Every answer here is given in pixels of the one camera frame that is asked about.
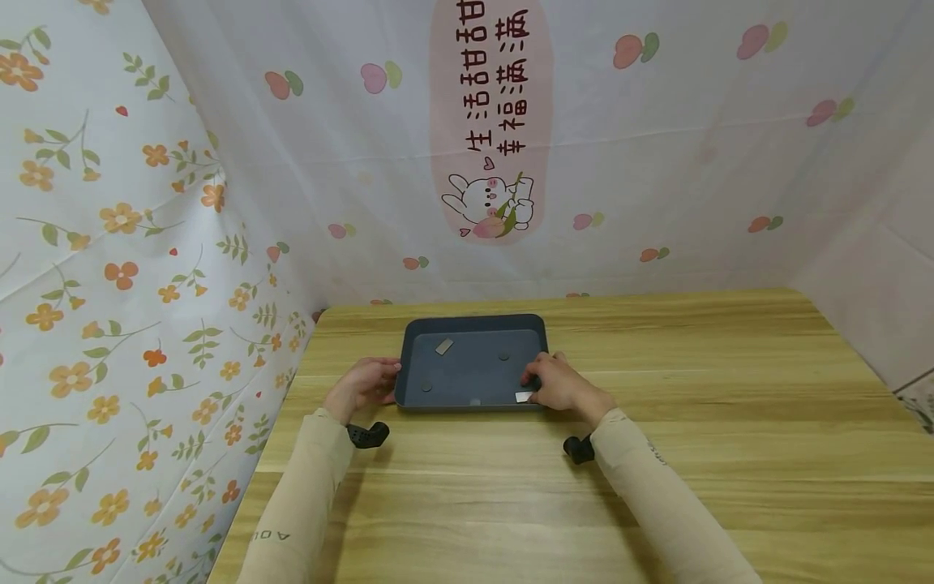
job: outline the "pink heart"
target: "pink heart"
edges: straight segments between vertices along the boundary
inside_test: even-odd
[[[587,229],[592,222],[592,217],[590,217],[587,213],[581,213],[580,215],[574,216],[574,229],[577,231]]]
[[[740,58],[741,61],[752,58],[756,53],[762,50],[762,47],[765,47],[765,44],[769,41],[769,27],[765,24],[757,24],[756,26],[750,26],[746,29],[746,32],[743,33],[743,43],[736,50],[736,56]]]
[[[373,95],[386,87],[386,71],[378,64],[365,64],[360,68],[360,75],[363,77],[363,87]]]
[[[825,99],[821,103],[814,106],[814,109],[811,110],[811,117],[808,118],[808,127],[813,128],[818,124],[824,123],[829,120],[837,111],[837,102],[832,99]]]

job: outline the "wooden table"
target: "wooden table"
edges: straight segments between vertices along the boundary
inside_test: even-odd
[[[235,581],[302,416],[354,361],[398,355],[415,318],[510,312],[545,319],[765,581],[934,581],[934,442],[807,299],[768,290],[328,310],[210,582]],[[392,434],[350,466],[315,581],[669,581],[597,465],[561,451],[579,422],[376,415]]]

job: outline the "arm sleeve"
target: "arm sleeve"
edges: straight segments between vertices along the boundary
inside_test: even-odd
[[[590,437],[597,462],[679,584],[761,582],[703,503],[618,408]]]
[[[353,444],[327,410],[305,416],[285,473],[262,512],[238,584],[304,584],[328,526]]]

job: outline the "green leaf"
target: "green leaf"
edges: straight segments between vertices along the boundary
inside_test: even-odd
[[[84,491],[84,485],[88,482],[90,476],[91,471],[88,470],[87,466],[78,471],[78,475],[75,477],[75,489],[78,489],[78,492]]]
[[[16,442],[17,438],[20,437],[20,433],[16,430],[10,430],[9,432],[4,432],[0,434],[0,443],[5,447],[12,445]]]
[[[58,247],[58,229],[54,225],[49,225],[48,223],[42,224],[42,238],[51,245]]]
[[[35,36],[35,40],[39,41],[39,43],[41,43],[42,46],[46,49],[52,48],[52,41],[49,38],[49,35],[47,35],[46,32],[41,28],[35,29],[33,31],[33,36]]]
[[[188,336],[186,336],[185,338],[183,338],[183,339],[182,339],[182,342],[183,342],[183,343],[190,343],[190,342],[192,342],[192,341],[198,340],[199,338],[201,338],[201,337],[204,336],[204,335],[205,335],[205,332],[204,332],[204,331],[195,331],[194,333],[191,333],[190,335],[188,335]]]
[[[42,483],[42,486],[45,487],[46,485],[59,485],[67,481],[69,478],[71,478],[71,473],[65,470],[59,471],[51,477],[47,478],[46,482]]]
[[[50,136],[52,137],[52,139],[58,140],[59,142],[67,142],[67,141],[68,141],[68,136],[66,136],[66,135],[64,135],[64,134],[62,134],[61,132],[58,132],[58,131],[56,131],[56,130],[50,130],[50,129],[46,128],[46,134],[50,135]]]
[[[68,156],[68,152],[65,152],[64,150],[59,150],[55,154],[55,160],[57,160],[59,164],[61,164],[68,170],[71,170],[71,157]]]
[[[32,433],[29,434],[29,439],[26,440],[26,446],[22,448],[22,453],[25,454],[26,452],[32,452],[33,450],[45,444],[49,434],[49,426],[39,426],[33,430]]]
[[[97,152],[95,152],[94,150],[87,150],[87,149],[82,150],[82,152],[84,153],[84,157],[85,157],[86,159],[90,160],[91,162],[93,162],[93,163],[95,163],[95,164],[97,164],[97,165],[100,165],[101,159],[100,159],[100,157],[97,155]]]
[[[88,554],[90,554],[92,551],[93,551],[92,548],[85,548],[85,549],[79,551],[78,553],[76,553],[74,556],[71,557],[71,560],[68,561],[68,565],[66,565],[66,566],[64,567],[64,569],[65,569],[65,570],[74,570],[74,569],[77,568],[82,562],[84,562],[84,559],[87,558],[87,557],[88,557]]]
[[[92,359],[103,359],[110,354],[110,349],[107,347],[95,347],[84,351],[84,354]]]

